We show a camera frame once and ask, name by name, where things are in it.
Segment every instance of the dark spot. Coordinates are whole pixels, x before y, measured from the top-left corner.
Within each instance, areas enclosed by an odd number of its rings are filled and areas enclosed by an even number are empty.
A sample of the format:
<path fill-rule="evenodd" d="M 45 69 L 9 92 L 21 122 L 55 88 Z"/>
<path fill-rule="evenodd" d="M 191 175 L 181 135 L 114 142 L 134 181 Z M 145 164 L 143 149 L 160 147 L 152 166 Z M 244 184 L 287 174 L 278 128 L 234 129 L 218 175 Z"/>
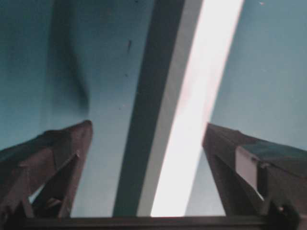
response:
<path fill-rule="evenodd" d="M 131 49 L 131 46 L 132 46 L 132 40 L 129 40 L 128 41 L 128 49 L 127 49 L 127 52 L 129 53 L 130 49 Z"/>

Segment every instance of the dark metal arm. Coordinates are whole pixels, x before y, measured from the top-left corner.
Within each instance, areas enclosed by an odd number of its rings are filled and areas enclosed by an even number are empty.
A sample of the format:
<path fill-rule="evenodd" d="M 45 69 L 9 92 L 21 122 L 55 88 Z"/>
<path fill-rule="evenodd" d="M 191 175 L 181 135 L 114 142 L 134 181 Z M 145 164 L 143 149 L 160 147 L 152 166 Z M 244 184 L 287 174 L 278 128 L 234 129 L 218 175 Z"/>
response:
<path fill-rule="evenodd" d="M 0 152 L 0 228 L 10 219 L 70 215 L 92 134 L 84 121 Z"/>

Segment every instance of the teal wall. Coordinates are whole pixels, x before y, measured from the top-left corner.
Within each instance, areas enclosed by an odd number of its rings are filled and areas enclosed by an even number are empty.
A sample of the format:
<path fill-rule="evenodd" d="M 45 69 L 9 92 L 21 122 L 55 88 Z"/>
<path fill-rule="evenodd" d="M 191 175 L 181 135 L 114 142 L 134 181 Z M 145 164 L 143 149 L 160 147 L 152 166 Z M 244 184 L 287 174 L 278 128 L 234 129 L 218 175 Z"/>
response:
<path fill-rule="evenodd" d="M 307 1 L 246 0 L 211 122 L 307 150 L 306 38 Z M 203 157 L 187 215 L 224 213 L 209 174 Z"/>
<path fill-rule="evenodd" d="M 0 149 L 84 119 L 73 216 L 110 216 L 154 0 L 0 0 Z"/>

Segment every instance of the metal frame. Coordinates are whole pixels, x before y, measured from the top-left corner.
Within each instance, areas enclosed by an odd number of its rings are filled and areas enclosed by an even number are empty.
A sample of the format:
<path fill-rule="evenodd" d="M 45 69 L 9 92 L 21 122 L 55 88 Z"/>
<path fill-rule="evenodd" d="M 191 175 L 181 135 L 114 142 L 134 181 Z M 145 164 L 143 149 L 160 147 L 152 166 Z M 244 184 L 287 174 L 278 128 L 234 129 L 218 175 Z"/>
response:
<path fill-rule="evenodd" d="M 92 134 L 84 121 L 0 152 L 0 228 L 20 218 L 69 217 Z"/>
<path fill-rule="evenodd" d="M 306 229 L 307 153 L 210 124 L 203 145 L 226 217 L 68 218 L 92 133 L 85 121 L 0 152 L 1 228 Z"/>

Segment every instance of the light strip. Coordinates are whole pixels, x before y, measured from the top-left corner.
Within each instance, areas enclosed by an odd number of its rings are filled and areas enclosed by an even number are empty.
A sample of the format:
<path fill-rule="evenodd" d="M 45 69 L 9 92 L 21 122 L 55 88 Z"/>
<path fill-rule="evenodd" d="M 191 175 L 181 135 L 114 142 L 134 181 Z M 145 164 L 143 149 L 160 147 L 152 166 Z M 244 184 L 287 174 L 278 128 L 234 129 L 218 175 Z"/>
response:
<path fill-rule="evenodd" d="M 202 4 L 154 197 L 152 217 L 183 216 L 243 0 Z"/>

